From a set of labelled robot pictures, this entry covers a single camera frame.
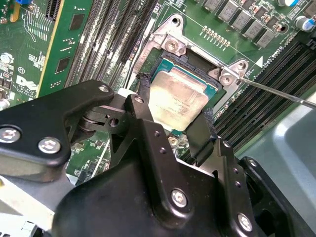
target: bolt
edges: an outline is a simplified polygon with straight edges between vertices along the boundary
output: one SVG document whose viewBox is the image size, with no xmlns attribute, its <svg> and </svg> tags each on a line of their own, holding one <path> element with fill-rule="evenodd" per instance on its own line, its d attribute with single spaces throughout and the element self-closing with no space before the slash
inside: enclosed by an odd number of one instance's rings
<svg viewBox="0 0 316 237">
<path fill-rule="evenodd" d="M 246 217 L 244 214 L 239 213 L 238 214 L 238 220 L 239 223 L 241 225 L 241 227 L 245 230 L 245 231 L 252 231 L 252 224 L 250 222 L 250 220 L 248 219 L 248 217 Z"/>
<path fill-rule="evenodd" d="M 21 133 L 15 128 L 3 127 L 0 128 L 0 142 L 2 143 L 13 143 L 19 140 Z"/>
<path fill-rule="evenodd" d="M 171 198 L 178 207 L 185 207 L 187 205 L 187 198 L 184 193 L 178 189 L 174 189 L 171 192 Z"/>
<path fill-rule="evenodd" d="M 176 137 L 168 137 L 168 141 L 169 141 L 170 145 L 172 145 L 172 146 L 176 146 L 179 143 L 179 141 Z"/>
<path fill-rule="evenodd" d="M 227 141 L 223 141 L 223 144 L 225 145 L 225 147 L 231 147 L 231 145 L 229 145 Z"/>
<path fill-rule="evenodd" d="M 141 104 L 144 102 L 143 99 L 140 98 L 139 96 L 135 96 L 134 99 L 135 99 L 138 103 L 141 103 Z"/>
<path fill-rule="evenodd" d="M 61 145 L 54 137 L 46 137 L 39 142 L 38 148 L 46 154 L 55 154 L 59 152 Z"/>
<path fill-rule="evenodd" d="M 109 92 L 109 89 L 105 85 L 99 86 L 99 90 L 101 90 L 101 91 L 103 91 L 105 93 Z"/>
<path fill-rule="evenodd" d="M 165 47 L 170 53 L 174 53 L 177 51 L 179 44 L 177 41 L 170 39 L 166 42 Z"/>
<path fill-rule="evenodd" d="M 253 159 L 250 159 L 250 160 L 249 160 L 249 163 L 250 163 L 252 166 L 257 167 L 257 164 L 256 164 L 256 162 L 255 162 Z"/>
</svg>

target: screwdriver shaft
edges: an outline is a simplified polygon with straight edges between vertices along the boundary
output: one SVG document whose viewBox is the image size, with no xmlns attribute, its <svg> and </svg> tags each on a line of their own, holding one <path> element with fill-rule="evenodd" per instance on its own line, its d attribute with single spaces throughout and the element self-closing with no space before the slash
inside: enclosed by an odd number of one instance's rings
<svg viewBox="0 0 316 237">
<path fill-rule="evenodd" d="M 248 79 L 245 79 L 245 78 L 239 78 L 239 80 L 249 84 L 249 85 L 252 85 L 256 88 L 259 88 L 259 89 L 262 89 L 262 90 L 265 90 L 267 92 L 270 92 L 270 93 L 273 93 L 275 95 L 278 95 L 278 96 L 281 96 L 285 99 L 288 99 L 288 100 L 291 100 L 293 102 L 297 102 L 297 103 L 300 103 L 302 105 L 305 105 L 309 108 L 312 108 L 312 109 L 316 109 L 316 104 L 313 103 L 313 102 L 310 102 L 310 101 L 307 101 L 307 100 L 303 100 L 301 98 L 298 98 L 296 96 L 293 96 L 293 95 L 289 95 L 287 93 L 284 93 L 282 91 L 279 91 L 279 90 L 276 90 L 276 89 L 273 89 L 273 88 L 270 88 L 268 86 L 265 86 L 265 85 L 261 85 L 257 82 L 254 82 L 254 81 L 251 81 L 251 80 L 248 80 Z"/>
</svg>

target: motherboard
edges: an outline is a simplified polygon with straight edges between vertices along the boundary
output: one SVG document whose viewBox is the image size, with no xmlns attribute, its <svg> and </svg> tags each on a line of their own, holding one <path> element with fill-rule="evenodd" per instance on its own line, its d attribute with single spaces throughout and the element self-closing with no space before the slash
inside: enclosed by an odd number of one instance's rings
<svg viewBox="0 0 316 237">
<path fill-rule="evenodd" d="M 309 39 L 315 20 L 313 0 L 0 0 L 0 109 L 90 79 L 137 92 L 145 73 L 153 118 L 176 157 L 189 160 L 185 130 L 205 109 L 241 149 L 291 103 L 238 77 L 314 91 L 314 48 L 297 39 Z M 66 171 L 80 184 L 110 160 L 109 135 L 96 133 L 73 145 Z"/>
</svg>

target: black bracket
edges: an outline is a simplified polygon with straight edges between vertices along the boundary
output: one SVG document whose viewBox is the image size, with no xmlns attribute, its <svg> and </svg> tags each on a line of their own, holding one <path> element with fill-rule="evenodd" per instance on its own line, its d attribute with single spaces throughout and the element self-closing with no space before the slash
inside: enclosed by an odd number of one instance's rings
<svg viewBox="0 0 316 237">
<path fill-rule="evenodd" d="M 90 80 L 2 111 L 0 128 L 15 128 L 21 137 L 0 143 L 0 174 L 41 182 L 59 178 L 80 118 L 92 107 L 109 104 L 113 97 L 109 87 Z M 39 150 L 39 141 L 46 137 L 61 144 L 57 153 Z"/>
<path fill-rule="evenodd" d="M 244 172 L 237 164 L 233 148 L 218 137 L 203 112 L 186 130 L 191 155 L 197 166 L 217 179 L 218 225 L 224 235 L 257 236 Z"/>
</svg>

